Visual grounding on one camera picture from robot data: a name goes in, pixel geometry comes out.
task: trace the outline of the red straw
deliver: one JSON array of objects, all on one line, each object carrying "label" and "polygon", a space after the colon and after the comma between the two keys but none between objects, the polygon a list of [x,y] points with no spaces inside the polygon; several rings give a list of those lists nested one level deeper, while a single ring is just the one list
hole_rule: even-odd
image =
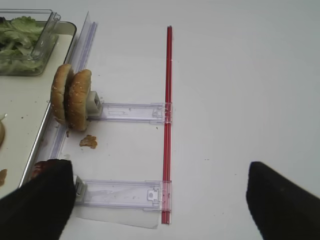
[{"label": "red straw", "polygon": [[[166,74],[165,74],[165,102],[167,110],[166,119],[171,119],[172,103],[172,26],[167,27],[166,39]],[[164,154],[163,154],[163,181],[171,181],[171,123],[164,123]],[[170,212],[162,211],[162,224],[170,223]]]}]

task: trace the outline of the food crumb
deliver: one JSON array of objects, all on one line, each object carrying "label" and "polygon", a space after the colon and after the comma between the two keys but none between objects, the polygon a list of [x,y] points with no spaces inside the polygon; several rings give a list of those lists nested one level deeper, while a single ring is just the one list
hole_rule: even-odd
[{"label": "food crumb", "polygon": [[7,176],[7,169],[2,169],[0,171],[0,187],[5,184],[6,176]]},{"label": "food crumb", "polygon": [[79,146],[80,147],[86,146],[86,147],[90,147],[91,149],[95,149],[98,145],[96,139],[97,137],[88,134],[84,139],[80,141]]}]

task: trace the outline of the plastic food container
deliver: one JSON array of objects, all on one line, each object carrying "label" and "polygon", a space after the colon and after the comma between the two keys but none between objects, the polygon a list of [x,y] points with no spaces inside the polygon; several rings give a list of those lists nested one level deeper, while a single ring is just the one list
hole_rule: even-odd
[{"label": "plastic food container", "polygon": [[0,75],[40,75],[59,35],[52,10],[0,9]]}]

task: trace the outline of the white table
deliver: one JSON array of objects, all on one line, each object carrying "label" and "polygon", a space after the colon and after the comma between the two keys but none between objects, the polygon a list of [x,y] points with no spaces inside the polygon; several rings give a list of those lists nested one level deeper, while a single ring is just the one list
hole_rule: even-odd
[{"label": "white table", "polygon": [[172,225],[73,218],[61,239],[261,239],[245,199],[251,161],[320,197],[320,1],[2,0],[1,7],[53,8],[79,29],[89,11],[101,46],[89,61],[102,53],[161,56],[173,26]]}]

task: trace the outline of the white surface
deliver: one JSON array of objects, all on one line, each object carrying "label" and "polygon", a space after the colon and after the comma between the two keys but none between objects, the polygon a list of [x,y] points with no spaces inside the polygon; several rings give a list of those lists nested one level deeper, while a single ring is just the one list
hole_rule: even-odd
[{"label": "white surface", "polygon": [[39,127],[48,107],[53,76],[68,53],[71,35],[60,34],[42,75],[35,77],[0,76],[0,112],[5,137],[0,147],[0,169],[7,169],[0,197],[16,189]]},{"label": "white surface", "polygon": [[[52,4],[3,0],[2,7]],[[250,161],[320,196],[319,1],[57,0],[54,7],[77,26],[90,11],[100,25],[88,66],[113,85],[122,81],[134,101],[153,95],[132,78],[117,79],[130,66],[110,69],[105,59],[163,58],[172,25],[177,61],[172,225],[154,230],[72,218],[61,239],[261,239],[245,199]],[[112,87],[108,97],[123,100]]]}]

